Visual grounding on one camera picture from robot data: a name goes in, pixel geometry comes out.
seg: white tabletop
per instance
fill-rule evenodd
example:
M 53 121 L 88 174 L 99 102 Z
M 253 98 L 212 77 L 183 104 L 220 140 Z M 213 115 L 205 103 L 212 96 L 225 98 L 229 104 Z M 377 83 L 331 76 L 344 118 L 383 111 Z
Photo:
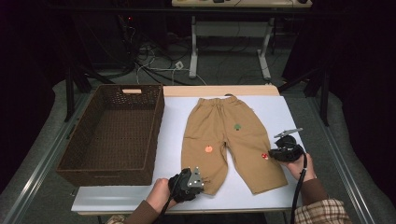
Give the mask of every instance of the white tabletop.
M 214 3 L 213 0 L 172 0 L 173 7 L 311 7 L 308 0 L 305 4 L 297 0 L 230 0 Z
M 282 96 L 237 97 L 247 103 L 262 121 L 269 134 L 272 148 L 276 147 L 277 139 L 274 138 L 274 135 L 296 128 Z M 198 97 L 165 97 L 153 180 L 159 177 L 170 178 L 180 173 L 183 133 L 187 118 L 198 99 Z M 296 138 L 297 143 L 303 146 L 300 135 L 298 133 L 292 135 Z M 287 186 L 253 195 L 235 171 L 230 153 L 228 154 L 228 165 L 226 179 L 215 196 L 199 194 L 195 200 L 178 204 L 168 213 L 271 211 L 291 208 L 297 181 L 286 168 L 284 171 L 289 182 Z M 81 215 L 130 213 L 142 200 L 146 199 L 151 188 L 152 185 L 81 187 L 73 203 L 72 211 Z

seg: wicker basket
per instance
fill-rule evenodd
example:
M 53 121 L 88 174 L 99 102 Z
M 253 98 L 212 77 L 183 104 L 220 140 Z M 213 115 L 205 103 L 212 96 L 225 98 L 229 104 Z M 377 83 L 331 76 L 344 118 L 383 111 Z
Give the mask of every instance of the wicker basket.
M 57 173 L 74 186 L 151 185 L 162 85 L 102 85 L 73 131 Z

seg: orange sticker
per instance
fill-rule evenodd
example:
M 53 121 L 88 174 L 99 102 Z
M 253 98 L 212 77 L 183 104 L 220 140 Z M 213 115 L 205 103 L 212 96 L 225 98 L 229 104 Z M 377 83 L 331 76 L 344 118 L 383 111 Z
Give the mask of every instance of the orange sticker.
M 213 147 L 212 146 L 205 147 L 205 152 L 212 152 L 212 151 L 213 151 Z

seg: khaki pants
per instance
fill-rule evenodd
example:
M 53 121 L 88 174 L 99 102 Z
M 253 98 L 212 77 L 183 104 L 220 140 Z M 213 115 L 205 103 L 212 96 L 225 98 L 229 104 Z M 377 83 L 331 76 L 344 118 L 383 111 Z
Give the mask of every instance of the khaki pants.
M 228 172 L 226 148 L 236 171 L 253 194 L 288 184 L 279 163 L 268 155 L 265 127 L 253 110 L 232 96 L 199 99 L 183 137 L 181 168 L 199 167 L 204 193 L 214 195 Z

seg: white table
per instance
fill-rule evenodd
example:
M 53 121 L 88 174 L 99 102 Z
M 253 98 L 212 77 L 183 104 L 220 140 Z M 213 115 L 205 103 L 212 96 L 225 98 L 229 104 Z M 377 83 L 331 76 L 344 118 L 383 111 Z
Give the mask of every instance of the white table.
M 220 86 L 220 87 L 164 87 L 165 109 L 158 138 L 157 156 L 153 180 L 170 178 L 180 173 L 182 136 L 186 121 L 196 105 L 199 92 L 204 98 L 224 97 L 233 93 L 252 107 L 269 133 L 271 147 L 276 147 L 274 135 L 295 129 L 285 99 L 273 86 Z M 176 97 L 175 95 L 193 95 Z M 301 145 L 298 133 L 292 134 Z M 289 184 L 285 187 L 252 195 L 245 182 L 235 171 L 228 154 L 228 174 L 215 196 L 199 194 L 191 202 L 178 204 L 169 214 L 260 212 L 289 210 L 292 204 L 296 180 L 284 168 Z M 81 187 L 72 206 L 72 211 L 81 215 L 129 214 L 146 199 L 152 186 Z
M 213 0 L 172 0 L 173 7 L 269 7 L 269 8 L 309 8 L 311 1 L 301 4 L 297 0 L 229 0 L 214 3 Z M 260 68 L 265 80 L 270 81 L 271 75 L 265 60 L 265 52 L 272 33 L 269 22 L 264 21 L 197 21 L 191 18 L 191 62 L 190 78 L 196 78 L 198 66 L 197 36 L 250 36 L 263 37 L 262 48 L 257 50 Z

